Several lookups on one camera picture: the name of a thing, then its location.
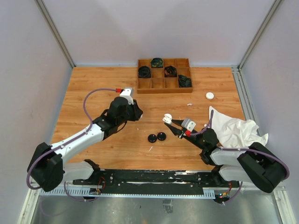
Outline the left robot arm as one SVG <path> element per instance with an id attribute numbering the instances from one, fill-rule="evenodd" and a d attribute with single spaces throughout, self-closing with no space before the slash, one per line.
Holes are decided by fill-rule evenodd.
<path id="1" fill-rule="evenodd" d="M 36 147 L 28 166 L 27 186 L 30 178 L 38 184 L 36 189 L 49 192 L 63 182 L 85 180 L 94 185 L 100 180 L 99 166 L 91 160 L 78 163 L 68 161 L 91 145 L 102 142 L 124 128 L 128 121 L 138 121 L 143 115 L 137 101 L 116 97 L 98 118 L 73 136 L 48 145 L 45 142 Z"/>

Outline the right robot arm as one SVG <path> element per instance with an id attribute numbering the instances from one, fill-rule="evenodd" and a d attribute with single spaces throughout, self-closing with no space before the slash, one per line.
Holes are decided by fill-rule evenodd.
<path id="1" fill-rule="evenodd" d="M 287 165 L 261 143 L 248 147 L 225 148 L 219 146 L 212 122 L 199 132 L 191 119 L 163 118 L 164 124 L 180 139 L 186 139 L 199 149 L 202 161 L 214 166 L 212 182 L 221 187 L 229 181 L 251 182 L 265 193 L 271 193 L 290 176 Z"/>

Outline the white charging case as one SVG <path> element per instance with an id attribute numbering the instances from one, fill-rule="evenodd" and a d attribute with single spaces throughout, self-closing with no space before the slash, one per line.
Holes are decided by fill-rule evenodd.
<path id="1" fill-rule="evenodd" d="M 206 98 L 209 99 L 209 100 L 212 100 L 212 99 L 214 99 L 214 94 L 212 92 L 207 92 L 206 93 Z"/>
<path id="2" fill-rule="evenodd" d="M 171 125 L 172 124 L 172 115 L 169 113 L 164 114 L 163 122 Z"/>

